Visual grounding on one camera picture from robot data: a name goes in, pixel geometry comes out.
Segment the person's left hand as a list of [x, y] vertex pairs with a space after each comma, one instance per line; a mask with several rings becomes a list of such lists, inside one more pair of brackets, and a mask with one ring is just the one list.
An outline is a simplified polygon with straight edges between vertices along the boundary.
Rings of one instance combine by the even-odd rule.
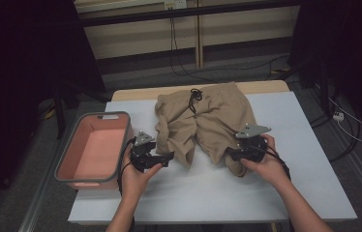
[[162, 168], [160, 163], [141, 173], [131, 164], [130, 157], [126, 155], [123, 159], [122, 168], [122, 197], [124, 199], [138, 200], [145, 192], [149, 180]]

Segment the khaki drawstring shorts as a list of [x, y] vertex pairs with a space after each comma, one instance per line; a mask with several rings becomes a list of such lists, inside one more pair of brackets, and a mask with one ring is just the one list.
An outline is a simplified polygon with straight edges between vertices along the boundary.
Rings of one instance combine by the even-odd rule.
[[172, 152], [185, 167], [192, 165], [195, 148], [213, 163], [226, 162], [230, 172], [242, 177], [247, 168], [226, 153], [236, 149], [235, 134], [256, 119], [247, 97], [233, 82], [158, 96], [155, 104], [158, 123], [156, 152]]

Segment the beige wooden post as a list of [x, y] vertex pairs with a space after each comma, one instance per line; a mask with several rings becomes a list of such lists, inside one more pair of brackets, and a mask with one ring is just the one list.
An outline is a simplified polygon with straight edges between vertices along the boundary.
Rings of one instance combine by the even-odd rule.
[[[194, 7], [199, 8], [201, 6], [201, 0], [194, 0]], [[201, 69], [203, 64], [203, 58], [202, 58], [202, 38], [200, 35], [200, 29], [201, 29], [201, 16], [196, 15], [195, 16], [195, 39], [196, 39], [196, 68]]]

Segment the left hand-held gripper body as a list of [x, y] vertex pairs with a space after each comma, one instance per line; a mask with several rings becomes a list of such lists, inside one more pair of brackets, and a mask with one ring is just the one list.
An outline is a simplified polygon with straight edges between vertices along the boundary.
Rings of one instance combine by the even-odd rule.
[[136, 136], [130, 154], [131, 162], [137, 171], [143, 173], [145, 169], [150, 169], [154, 165], [162, 162], [160, 157], [150, 154], [155, 148], [156, 142], [154, 138], [141, 130]]

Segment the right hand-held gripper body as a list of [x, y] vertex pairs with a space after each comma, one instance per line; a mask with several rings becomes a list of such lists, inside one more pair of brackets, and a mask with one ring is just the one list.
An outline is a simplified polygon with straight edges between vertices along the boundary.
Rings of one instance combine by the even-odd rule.
[[235, 134], [244, 159], [260, 162], [264, 158], [267, 143], [261, 135], [269, 131], [271, 131], [269, 127], [246, 124], [242, 130]]

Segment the white wall socket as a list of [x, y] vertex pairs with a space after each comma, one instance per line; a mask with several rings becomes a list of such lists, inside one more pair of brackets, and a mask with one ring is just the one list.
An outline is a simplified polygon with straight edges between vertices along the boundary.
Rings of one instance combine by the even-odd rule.
[[165, 0], [164, 6], [166, 10], [187, 9], [187, 0]]

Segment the black horizontal bar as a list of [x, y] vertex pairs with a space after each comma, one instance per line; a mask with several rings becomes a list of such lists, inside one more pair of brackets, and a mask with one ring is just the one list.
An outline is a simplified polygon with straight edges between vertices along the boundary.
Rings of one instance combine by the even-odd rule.
[[255, 11], [301, 5], [303, 0], [259, 0], [255, 2], [234, 3], [226, 5], [214, 5], [196, 7], [181, 10], [166, 10], [151, 13], [125, 14], [114, 16], [102, 16], [96, 18], [82, 19], [80, 25], [83, 27], [101, 26], [109, 24], [120, 24], [147, 20], [176, 18], [196, 15], [213, 15], [242, 11]]

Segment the black metal stand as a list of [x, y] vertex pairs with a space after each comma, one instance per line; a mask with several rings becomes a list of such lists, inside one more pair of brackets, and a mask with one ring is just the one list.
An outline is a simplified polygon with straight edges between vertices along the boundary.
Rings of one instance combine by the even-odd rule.
[[80, 94], [80, 90], [79, 86], [72, 81], [61, 80], [52, 84], [52, 94], [58, 128], [57, 138], [61, 139], [66, 129], [63, 104], [69, 109], [78, 108], [79, 100], [77, 96]]

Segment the person's right hand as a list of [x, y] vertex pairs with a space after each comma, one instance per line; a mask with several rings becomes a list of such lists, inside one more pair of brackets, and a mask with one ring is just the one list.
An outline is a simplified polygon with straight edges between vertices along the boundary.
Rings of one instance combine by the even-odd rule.
[[267, 153], [263, 160], [253, 162], [251, 160], [241, 159], [240, 161], [275, 189], [282, 189], [288, 186], [291, 180], [287, 177], [283, 165], [278, 160], [279, 155], [275, 149], [275, 140], [268, 134], [262, 134], [261, 137], [267, 144]]

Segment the large black curtain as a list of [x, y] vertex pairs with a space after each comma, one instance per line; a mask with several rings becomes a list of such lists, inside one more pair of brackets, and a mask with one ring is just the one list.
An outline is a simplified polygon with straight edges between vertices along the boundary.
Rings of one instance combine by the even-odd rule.
[[35, 130], [38, 105], [105, 88], [75, 0], [0, 0], [0, 187]]

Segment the pink storage basket grey rim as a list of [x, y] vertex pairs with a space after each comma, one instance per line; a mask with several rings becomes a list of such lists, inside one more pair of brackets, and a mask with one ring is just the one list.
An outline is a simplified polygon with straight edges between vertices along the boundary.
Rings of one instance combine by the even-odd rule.
[[117, 189], [119, 164], [133, 136], [127, 112], [82, 115], [63, 149], [55, 179], [72, 189]]

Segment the wooden table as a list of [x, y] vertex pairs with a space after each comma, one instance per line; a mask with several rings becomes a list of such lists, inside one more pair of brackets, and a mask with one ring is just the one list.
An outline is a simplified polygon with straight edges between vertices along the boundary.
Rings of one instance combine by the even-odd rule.
[[[289, 91], [287, 84], [282, 80], [236, 82], [236, 85], [245, 95]], [[201, 89], [204, 87], [209, 87], [209, 84], [119, 90], [113, 94], [111, 100], [113, 102], [155, 100], [159, 95], [168, 95], [177, 91]]]

